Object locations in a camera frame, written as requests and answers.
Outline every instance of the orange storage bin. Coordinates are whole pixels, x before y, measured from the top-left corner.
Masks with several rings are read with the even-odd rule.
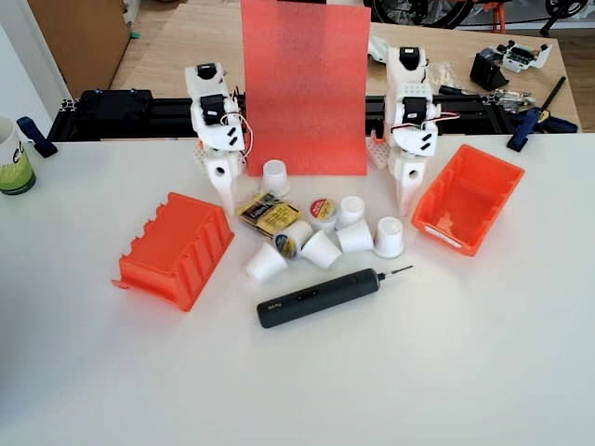
[[[190,311],[233,232],[219,206],[170,192],[157,217],[120,258],[121,288],[134,286]]]
[[[516,165],[463,145],[419,200],[412,223],[438,242],[475,256],[523,174]]]

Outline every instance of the floor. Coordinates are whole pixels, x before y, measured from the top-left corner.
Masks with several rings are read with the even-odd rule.
[[[181,0],[190,3],[205,1],[229,2],[237,0]],[[142,58],[152,39],[161,31],[177,7],[178,2],[161,3],[157,0],[142,0],[139,15],[134,24],[139,39],[131,40],[116,73],[112,88],[122,85]],[[538,35],[537,30],[516,31],[517,34]],[[562,57],[568,72],[575,104],[583,131],[595,132],[595,30],[552,30],[551,35],[560,43]]]

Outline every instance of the wooden table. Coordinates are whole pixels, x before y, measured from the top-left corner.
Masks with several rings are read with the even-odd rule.
[[[532,92],[537,104],[543,103],[560,77],[567,75],[556,39],[380,23],[372,23],[371,34],[384,38],[391,46],[426,48],[430,62],[450,62],[459,82],[471,90],[481,90],[470,81],[469,73],[475,54],[483,48],[506,44],[509,39],[530,47],[552,44],[549,60],[542,70],[529,69],[518,74],[503,71],[510,79],[510,89]],[[186,97],[183,69],[206,61],[221,62],[228,72],[228,86],[238,85],[244,91],[242,22],[237,4],[180,5],[124,87],[149,88],[158,98]],[[366,92],[370,95],[386,92],[383,65],[369,62]],[[570,83],[563,86],[550,109],[553,115],[579,124]]]

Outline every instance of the electric screwdriver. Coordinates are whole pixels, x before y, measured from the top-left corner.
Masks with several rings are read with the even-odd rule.
[[[263,328],[275,327],[369,295],[380,289],[380,281],[412,267],[413,265],[387,273],[376,273],[371,268],[362,269],[332,281],[262,302],[257,306],[260,324]]]

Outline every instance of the white mug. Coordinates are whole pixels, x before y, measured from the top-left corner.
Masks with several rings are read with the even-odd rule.
[[[17,125],[13,120],[0,116],[0,192],[19,195],[32,188],[35,180],[35,172],[25,153],[25,144],[19,138]]]

